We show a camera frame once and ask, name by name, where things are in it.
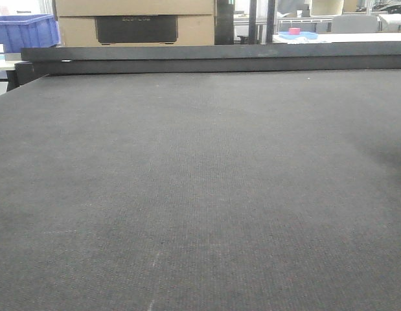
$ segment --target blue tray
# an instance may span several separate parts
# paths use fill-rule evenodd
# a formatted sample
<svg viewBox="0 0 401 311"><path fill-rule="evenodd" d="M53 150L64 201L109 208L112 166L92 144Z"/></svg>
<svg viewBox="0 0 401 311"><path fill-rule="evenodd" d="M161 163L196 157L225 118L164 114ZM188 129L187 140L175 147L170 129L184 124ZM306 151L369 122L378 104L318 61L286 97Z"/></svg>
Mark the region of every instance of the blue tray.
<svg viewBox="0 0 401 311"><path fill-rule="evenodd" d="M301 31L300 34L289 34L288 31L280 31L279 36L284 39L294 40L300 37L305 37L307 39L317 39L318 34L315 32Z"/></svg>

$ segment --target cardboard box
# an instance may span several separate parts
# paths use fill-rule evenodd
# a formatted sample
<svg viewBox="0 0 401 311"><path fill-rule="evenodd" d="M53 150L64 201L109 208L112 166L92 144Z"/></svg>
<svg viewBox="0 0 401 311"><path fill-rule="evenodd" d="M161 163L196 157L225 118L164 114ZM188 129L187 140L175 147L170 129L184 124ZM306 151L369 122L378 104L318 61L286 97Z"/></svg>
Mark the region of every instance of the cardboard box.
<svg viewBox="0 0 401 311"><path fill-rule="evenodd" d="M56 0L60 17L213 15L214 9L214 0Z"/></svg>
<svg viewBox="0 0 401 311"><path fill-rule="evenodd" d="M98 42L94 17L60 17L62 43L66 47L158 47L164 43L114 43ZM214 45L214 16L178 16L178 38L167 46Z"/></svg>
<svg viewBox="0 0 401 311"><path fill-rule="evenodd" d="M311 16L342 15L344 0L312 0Z"/></svg>
<svg viewBox="0 0 401 311"><path fill-rule="evenodd" d="M344 0L344 12L355 12L358 3L358 0Z"/></svg>

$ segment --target black felt mat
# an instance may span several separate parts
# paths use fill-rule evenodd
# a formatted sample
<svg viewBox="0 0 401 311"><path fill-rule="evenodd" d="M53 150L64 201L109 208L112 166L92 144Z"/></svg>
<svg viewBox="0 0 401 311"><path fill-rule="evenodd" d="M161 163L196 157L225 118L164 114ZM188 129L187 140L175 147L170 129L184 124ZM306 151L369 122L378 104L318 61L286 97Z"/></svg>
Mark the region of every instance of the black felt mat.
<svg viewBox="0 0 401 311"><path fill-rule="evenodd" d="M1 310L401 310L401 71L0 97Z"/></svg>

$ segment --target black bar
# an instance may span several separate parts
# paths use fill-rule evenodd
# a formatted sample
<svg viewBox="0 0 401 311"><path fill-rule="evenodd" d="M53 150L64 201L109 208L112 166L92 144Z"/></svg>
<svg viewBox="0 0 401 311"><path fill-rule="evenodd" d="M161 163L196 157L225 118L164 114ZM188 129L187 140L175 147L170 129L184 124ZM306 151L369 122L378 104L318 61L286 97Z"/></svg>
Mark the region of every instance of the black bar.
<svg viewBox="0 0 401 311"><path fill-rule="evenodd" d="M41 71L35 69L34 64L31 62L20 62L17 63L15 67L17 79L19 80L19 84L21 86L46 75L46 73L42 73Z"/></svg>
<svg viewBox="0 0 401 311"><path fill-rule="evenodd" d="M33 63L40 75L118 73L226 73L255 71L401 69L399 56L329 56L226 60L109 60Z"/></svg>
<svg viewBox="0 0 401 311"><path fill-rule="evenodd" d="M19 80L17 79L16 70L8 70L8 71L6 71L6 74L7 74L7 80L8 80L8 84L7 84L8 92L20 86Z"/></svg>
<svg viewBox="0 0 401 311"><path fill-rule="evenodd" d="M324 44L268 44L208 47L62 47L22 49L31 62L62 60L200 60L230 58L289 58L307 56L401 55L401 41Z"/></svg>
<svg viewBox="0 0 401 311"><path fill-rule="evenodd" d="M266 19L266 43L273 42L273 28L275 24L275 2L268 0L268 17Z"/></svg>
<svg viewBox="0 0 401 311"><path fill-rule="evenodd" d="M257 44L257 0L250 0L248 44Z"/></svg>

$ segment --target white chair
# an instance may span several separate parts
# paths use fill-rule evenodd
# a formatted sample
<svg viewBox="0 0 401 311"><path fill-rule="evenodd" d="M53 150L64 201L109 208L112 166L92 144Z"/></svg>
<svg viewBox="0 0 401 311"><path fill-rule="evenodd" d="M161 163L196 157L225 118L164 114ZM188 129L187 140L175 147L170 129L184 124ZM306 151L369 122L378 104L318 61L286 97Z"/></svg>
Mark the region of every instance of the white chair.
<svg viewBox="0 0 401 311"><path fill-rule="evenodd" d="M378 32L379 22L371 15L340 15L331 22L331 32L334 34L368 34Z"/></svg>

